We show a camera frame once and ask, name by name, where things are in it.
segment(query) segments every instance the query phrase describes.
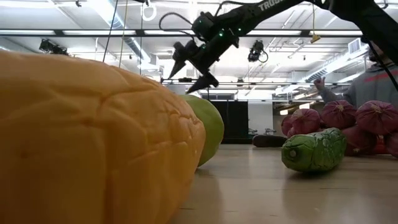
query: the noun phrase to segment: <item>white wall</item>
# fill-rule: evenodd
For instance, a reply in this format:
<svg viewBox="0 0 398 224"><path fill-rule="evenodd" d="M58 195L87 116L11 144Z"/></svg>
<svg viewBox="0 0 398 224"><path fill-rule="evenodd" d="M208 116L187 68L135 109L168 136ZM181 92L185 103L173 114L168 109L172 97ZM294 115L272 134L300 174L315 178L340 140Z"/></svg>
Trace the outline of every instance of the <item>white wall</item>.
<svg viewBox="0 0 398 224"><path fill-rule="evenodd" d="M249 102L248 104L249 128L264 134L266 128L274 129L271 102Z"/></svg>

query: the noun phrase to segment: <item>green apple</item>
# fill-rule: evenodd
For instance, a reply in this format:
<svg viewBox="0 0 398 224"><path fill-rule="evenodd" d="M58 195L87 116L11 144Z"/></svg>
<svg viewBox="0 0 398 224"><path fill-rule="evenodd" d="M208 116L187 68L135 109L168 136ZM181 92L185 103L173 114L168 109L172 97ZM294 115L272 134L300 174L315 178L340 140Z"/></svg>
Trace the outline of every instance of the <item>green apple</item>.
<svg viewBox="0 0 398 224"><path fill-rule="evenodd" d="M195 115L205 126L206 141L199 160L198 167L200 167L216 154L223 140L224 122L217 108L208 100L193 95L181 95L181 97L191 106Z"/></svg>

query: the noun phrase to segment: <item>person's hand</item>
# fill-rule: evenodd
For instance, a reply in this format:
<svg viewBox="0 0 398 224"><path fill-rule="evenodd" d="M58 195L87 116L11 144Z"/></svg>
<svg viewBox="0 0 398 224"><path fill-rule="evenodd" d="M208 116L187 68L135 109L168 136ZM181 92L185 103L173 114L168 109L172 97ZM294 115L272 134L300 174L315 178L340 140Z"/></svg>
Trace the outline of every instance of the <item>person's hand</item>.
<svg viewBox="0 0 398 224"><path fill-rule="evenodd" d="M319 91L325 89L325 77L317 78L316 80L314 80L313 84Z"/></svg>

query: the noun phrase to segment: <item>green vegetable toy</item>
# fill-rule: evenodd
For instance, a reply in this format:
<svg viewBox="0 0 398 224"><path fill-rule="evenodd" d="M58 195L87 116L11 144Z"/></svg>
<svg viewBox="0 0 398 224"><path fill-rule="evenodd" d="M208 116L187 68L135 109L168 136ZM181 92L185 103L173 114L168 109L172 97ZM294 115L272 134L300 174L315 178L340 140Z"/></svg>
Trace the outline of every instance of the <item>green vegetable toy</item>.
<svg viewBox="0 0 398 224"><path fill-rule="evenodd" d="M299 172L323 172L335 168L344 157L346 137L337 128L298 134L282 146L282 162Z"/></svg>
<svg viewBox="0 0 398 224"><path fill-rule="evenodd" d="M192 95L181 95L181 97L187 101L205 126L206 141L198 164L200 167L216 154L224 137L224 122L220 112L208 100Z"/></svg>

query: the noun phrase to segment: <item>wooden floor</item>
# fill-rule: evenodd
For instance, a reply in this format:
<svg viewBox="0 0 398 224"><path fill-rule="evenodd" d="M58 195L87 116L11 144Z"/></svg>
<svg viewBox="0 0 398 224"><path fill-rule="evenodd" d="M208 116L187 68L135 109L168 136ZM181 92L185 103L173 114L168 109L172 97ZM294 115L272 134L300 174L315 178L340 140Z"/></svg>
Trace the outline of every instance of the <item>wooden floor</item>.
<svg viewBox="0 0 398 224"><path fill-rule="evenodd" d="M222 145L170 224L396 224L397 215L398 159L346 157L308 176L285 168L280 149Z"/></svg>

